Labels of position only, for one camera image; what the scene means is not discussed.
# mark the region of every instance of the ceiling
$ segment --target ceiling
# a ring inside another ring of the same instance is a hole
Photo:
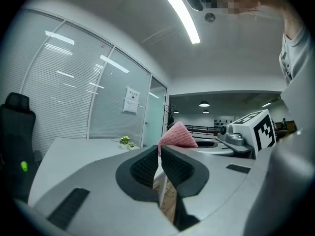
[[[171,96],[170,103],[180,114],[201,114],[207,109],[211,114],[242,116],[262,108],[268,102],[279,97],[274,92],[229,92],[209,94],[189,94],[185,96]],[[200,102],[206,100],[209,107],[202,108]]]
[[[228,75],[238,60],[271,60],[264,69],[243,67],[239,73],[268,73],[282,76],[278,64],[283,33],[282,19],[275,12],[260,7],[259,12],[226,15],[215,9],[192,10],[186,3],[196,25],[201,43],[192,45],[182,22],[167,0],[65,0],[79,6],[120,28],[176,78],[182,71],[202,73],[205,67],[215,74]],[[207,23],[204,15],[213,12],[216,20]],[[229,60],[226,70],[211,66],[214,60]]]

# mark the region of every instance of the wooden floor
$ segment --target wooden floor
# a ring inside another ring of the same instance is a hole
[[[155,183],[154,186],[155,186],[154,189],[158,191],[159,184]],[[176,189],[174,188],[172,183],[169,180],[167,180],[165,195],[164,195],[163,203],[160,209],[164,213],[164,215],[167,217],[167,219],[171,221],[171,223],[173,223],[174,221],[176,195],[177,195]]]

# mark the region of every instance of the glass door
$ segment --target glass door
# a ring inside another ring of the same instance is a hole
[[[162,137],[166,88],[152,77],[143,132],[143,147],[158,144]]]

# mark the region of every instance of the small plant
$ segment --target small plant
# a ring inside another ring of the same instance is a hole
[[[129,143],[128,146],[129,146],[130,148],[134,148],[134,147],[136,146],[136,144],[135,144],[134,142],[132,142],[132,143]]]
[[[174,122],[174,118],[173,118],[173,115],[174,115],[174,108],[175,108],[175,105],[172,106],[171,102],[169,103],[169,106],[168,107],[168,111],[164,110],[165,112],[167,112],[167,118],[168,118],[168,122],[167,122],[167,130],[170,129],[171,127],[171,124]]]
[[[124,145],[126,145],[126,144],[128,144],[128,143],[129,143],[129,141],[130,141],[129,136],[124,136],[124,137],[121,137],[121,138],[120,138],[119,143],[120,143],[120,144],[124,144]]]

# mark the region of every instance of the glass wall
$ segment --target glass wall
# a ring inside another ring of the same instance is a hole
[[[156,145],[162,137],[165,101],[166,88],[152,78],[144,125],[143,146]]]
[[[38,53],[22,94],[37,120],[33,148],[47,151],[56,137],[85,139],[92,95],[112,45],[63,24]]]
[[[114,50],[94,99],[90,138],[128,135],[141,146],[142,129],[149,91],[150,74],[118,50]],[[123,111],[127,87],[140,93],[137,112]]]
[[[56,137],[119,138],[141,146],[150,73],[97,35],[37,11],[21,11],[1,49],[0,101],[30,98],[33,149],[45,155]],[[127,88],[136,113],[123,111]]]
[[[0,104],[10,92],[20,92],[27,69],[40,46],[62,20],[21,11],[2,41],[0,53]]]

